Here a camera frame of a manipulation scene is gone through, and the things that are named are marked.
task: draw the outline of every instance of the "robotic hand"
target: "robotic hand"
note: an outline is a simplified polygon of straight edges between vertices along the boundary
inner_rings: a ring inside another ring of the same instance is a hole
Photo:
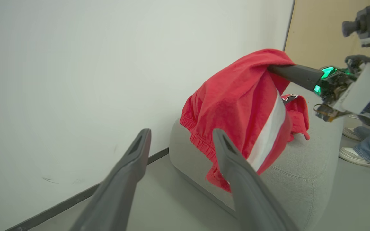
[[[354,22],[344,21],[342,32],[348,37],[356,32],[362,47],[370,47],[370,6],[359,11]],[[322,99],[316,116],[331,122],[335,118],[357,114],[370,129],[370,57],[353,55],[345,58],[346,68],[324,67],[316,70],[304,66],[270,66],[276,73]]]

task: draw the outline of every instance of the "wooden door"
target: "wooden door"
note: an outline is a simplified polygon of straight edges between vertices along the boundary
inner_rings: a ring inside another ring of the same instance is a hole
[[[296,0],[285,52],[296,63],[313,68],[345,67],[350,54],[370,54],[358,36],[342,35],[342,22],[353,21],[370,0]]]

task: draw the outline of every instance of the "sneaker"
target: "sneaker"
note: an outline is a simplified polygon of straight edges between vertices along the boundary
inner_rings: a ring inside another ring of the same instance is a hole
[[[370,167],[370,163],[368,163],[364,158],[358,155],[358,153],[356,153],[353,148],[340,148],[339,157],[344,159],[345,161],[351,162],[352,164]]]
[[[359,117],[356,114],[349,114],[348,117],[352,118],[352,119],[358,119],[359,120]]]
[[[351,128],[351,127],[345,127],[343,130],[342,130],[342,134],[348,138],[351,138],[353,140],[356,140],[356,141],[362,141],[362,139],[356,135],[356,133],[354,132],[354,128]]]

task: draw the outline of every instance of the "white panel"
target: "white panel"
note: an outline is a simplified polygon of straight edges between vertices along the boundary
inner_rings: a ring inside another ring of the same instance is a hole
[[[261,48],[291,0],[0,0],[0,231],[99,183],[140,129]]]

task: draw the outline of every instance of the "gray ottoman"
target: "gray ottoman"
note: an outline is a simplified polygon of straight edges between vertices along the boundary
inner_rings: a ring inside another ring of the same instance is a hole
[[[332,191],[343,119],[325,122],[314,115],[313,106],[320,103],[316,95],[293,83],[284,95],[291,93],[302,95],[307,101],[310,140],[302,134],[295,135],[261,178],[300,230],[313,230]],[[169,143],[172,164],[191,184],[235,215],[232,195],[207,181],[212,163],[191,143],[190,135],[179,120],[174,123]]]

